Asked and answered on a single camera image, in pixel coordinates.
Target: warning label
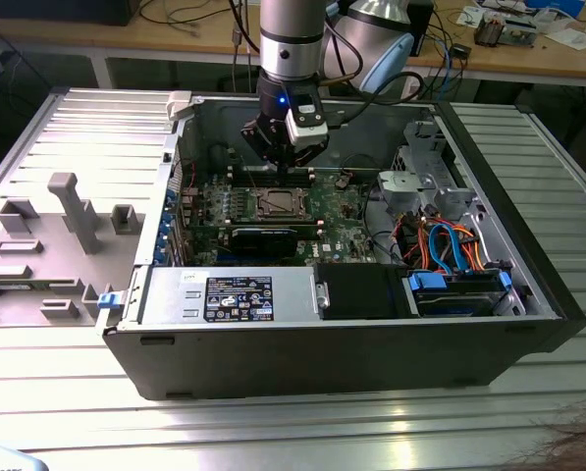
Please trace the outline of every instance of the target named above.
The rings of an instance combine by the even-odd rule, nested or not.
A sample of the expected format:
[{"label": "warning label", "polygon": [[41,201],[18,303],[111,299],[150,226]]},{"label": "warning label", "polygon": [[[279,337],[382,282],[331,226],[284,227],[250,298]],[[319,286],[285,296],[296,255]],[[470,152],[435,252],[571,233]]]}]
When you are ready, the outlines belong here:
[{"label": "warning label", "polygon": [[208,278],[203,318],[207,322],[272,321],[271,277]]}]

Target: blue tab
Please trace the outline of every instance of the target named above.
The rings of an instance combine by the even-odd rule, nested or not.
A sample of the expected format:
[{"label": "blue tab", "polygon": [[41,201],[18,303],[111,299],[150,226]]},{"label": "blue tab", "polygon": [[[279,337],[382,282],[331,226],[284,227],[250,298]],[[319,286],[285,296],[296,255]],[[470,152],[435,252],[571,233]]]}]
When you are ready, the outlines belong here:
[{"label": "blue tab", "polygon": [[510,275],[507,272],[500,272],[500,281],[502,282],[502,286],[505,287],[506,291],[509,291],[512,288],[512,281],[510,280]]},{"label": "blue tab", "polygon": [[410,289],[447,289],[445,278],[441,273],[415,272],[408,278]]},{"label": "blue tab", "polygon": [[103,292],[98,296],[96,305],[99,309],[116,309],[120,307],[120,297],[114,292]]},{"label": "blue tab", "polygon": [[410,275],[410,277],[408,277],[408,282],[410,283],[410,289],[412,289],[413,291],[417,291],[421,288],[421,285],[419,284],[419,280],[417,280],[416,275]]},{"label": "blue tab", "polygon": [[424,289],[447,289],[445,278],[441,273],[419,272],[416,274]]}]

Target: wooden workbench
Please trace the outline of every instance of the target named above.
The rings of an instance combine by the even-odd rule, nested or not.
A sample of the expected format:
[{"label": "wooden workbench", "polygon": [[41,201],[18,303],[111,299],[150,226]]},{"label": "wooden workbench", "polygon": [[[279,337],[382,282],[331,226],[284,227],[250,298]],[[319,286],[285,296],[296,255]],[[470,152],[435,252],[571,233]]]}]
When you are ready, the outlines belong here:
[{"label": "wooden workbench", "polygon": [[[586,50],[576,51],[540,36],[534,47],[499,46],[486,48],[473,42],[473,28],[454,22],[466,0],[438,0],[438,12],[444,27],[459,42],[472,48],[466,78],[499,79],[536,83],[586,84]],[[170,9],[186,6],[184,0],[168,0]],[[180,18],[201,16],[227,7],[226,0],[183,12]],[[146,14],[165,20],[163,4],[157,0]],[[586,9],[580,17],[586,20]],[[21,48],[47,53],[85,55],[90,58],[99,86],[110,87],[111,75],[106,59],[128,57],[188,62],[230,63],[233,54],[231,12],[198,22],[185,32],[170,26],[157,25],[135,16],[128,26],[101,26],[31,20],[0,20],[0,31]],[[259,42],[259,11],[250,12],[251,35]],[[441,57],[434,43],[427,40],[419,57],[410,58],[408,65],[424,76],[436,72]]]}]

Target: motherboard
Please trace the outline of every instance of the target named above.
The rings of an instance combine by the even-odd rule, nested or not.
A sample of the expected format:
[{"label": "motherboard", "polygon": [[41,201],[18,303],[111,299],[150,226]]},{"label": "motherboard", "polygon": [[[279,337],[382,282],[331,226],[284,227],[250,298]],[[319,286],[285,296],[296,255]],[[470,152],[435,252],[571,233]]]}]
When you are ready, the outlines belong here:
[{"label": "motherboard", "polygon": [[369,186],[338,170],[284,184],[259,172],[211,176],[183,191],[186,264],[374,263],[362,222]]}]

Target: hair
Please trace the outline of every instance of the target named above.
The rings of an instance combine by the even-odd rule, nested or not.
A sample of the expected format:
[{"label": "hair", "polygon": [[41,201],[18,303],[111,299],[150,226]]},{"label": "hair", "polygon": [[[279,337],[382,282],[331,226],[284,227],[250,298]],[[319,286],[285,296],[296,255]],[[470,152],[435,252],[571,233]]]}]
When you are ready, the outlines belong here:
[{"label": "hair", "polygon": [[555,439],[505,471],[586,471],[586,407],[571,424],[550,429]]}]

